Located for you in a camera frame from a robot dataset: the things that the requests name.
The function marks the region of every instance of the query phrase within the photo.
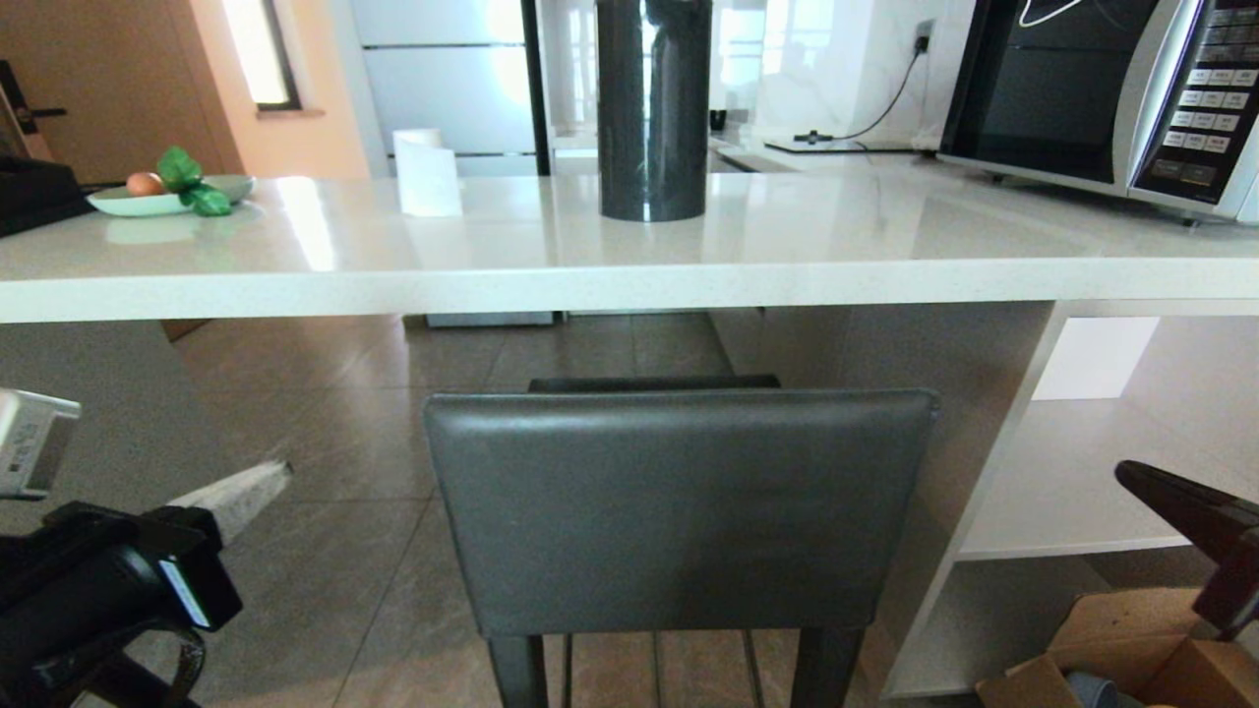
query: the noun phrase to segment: plate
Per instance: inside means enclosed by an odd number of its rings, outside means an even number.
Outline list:
[[[249,175],[205,175],[205,184],[227,194],[233,204],[253,191],[253,178]],[[178,194],[159,194],[156,197],[132,197],[126,186],[102,189],[88,194],[88,204],[115,217],[159,217],[191,212],[191,207],[179,203]]]

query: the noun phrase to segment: floor tile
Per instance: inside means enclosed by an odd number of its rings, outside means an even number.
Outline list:
[[[535,378],[632,375],[628,316],[570,317],[550,328],[507,330],[486,388],[524,392]]]
[[[279,456],[293,500],[427,499],[436,485],[418,388],[335,388],[310,394]]]
[[[403,558],[339,707],[497,705],[490,655],[436,500]]]
[[[208,635],[203,705],[331,705],[423,503],[274,504],[223,554],[246,610]]]
[[[331,385],[397,316],[215,320],[175,343],[201,391]]]
[[[336,382],[347,388],[421,387],[466,391],[490,375],[506,336],[502,328],[428,329],[398,323]]]
[[[655,708],[651,634],[583,634],[573,637],[573,705]],[[558,705],[551,699],[551,705]]]
[[[757,646],[757,665],[760,669],[760,689],[767,708],[787,708],[791,704],[791,685],[796,678],[796,642],[798,630],[755,630],[752,632]]]
[[[199,398],[237,469],[288,459],[306,408],[324,397],[307,391],[208,391]]]
[[[705,312],[633,317],[635,372],[641,377],[730,374],[721,343]]]
[[[661,688],[669,708],[752,705],[738,631],[661,632]]]

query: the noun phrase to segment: chair backrest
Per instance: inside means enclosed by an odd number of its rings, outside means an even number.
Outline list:
[[[481,634],[860,627],[928,391],[437,394],[433,464]]]

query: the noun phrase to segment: wooden door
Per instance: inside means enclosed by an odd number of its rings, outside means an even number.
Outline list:
[[[81,183],[152,171],[171,145],[243,171],[188,3],[0,1],[0,59],[31,108],[68,111],[38,125]]]

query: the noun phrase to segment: white cabinet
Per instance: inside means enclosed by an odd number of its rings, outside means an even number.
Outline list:
[[[533,152],[525,50],[374,49],[364,55],[385,149],[393,131],[437,127],[456,152]]]
[[[351,0],[364,47],[522,44],[520,0]]]

